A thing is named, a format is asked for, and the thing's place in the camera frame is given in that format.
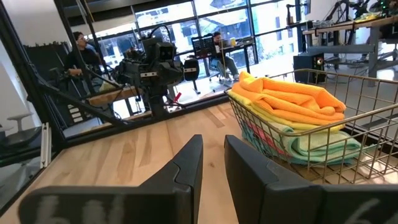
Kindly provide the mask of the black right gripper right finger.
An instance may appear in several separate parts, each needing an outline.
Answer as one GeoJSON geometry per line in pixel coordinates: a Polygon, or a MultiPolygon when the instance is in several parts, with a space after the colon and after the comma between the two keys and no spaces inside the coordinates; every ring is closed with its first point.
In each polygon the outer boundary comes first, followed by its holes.
{"type": "Polygon", "coordinates": [[[315,223],[320,190],[236,136],[224,139],[229,189],[240,223],[315,223]]]}

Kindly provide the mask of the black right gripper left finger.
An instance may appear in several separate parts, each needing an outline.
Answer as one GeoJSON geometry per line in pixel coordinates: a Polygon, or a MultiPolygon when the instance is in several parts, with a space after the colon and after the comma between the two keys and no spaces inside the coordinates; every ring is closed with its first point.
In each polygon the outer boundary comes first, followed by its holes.
{"type": "Polygon", "coordinates": [[[203,137],[193,135],[178,153],[139,188],[139,222],[195,224],[198,222],[203,177],[203,137]]]}

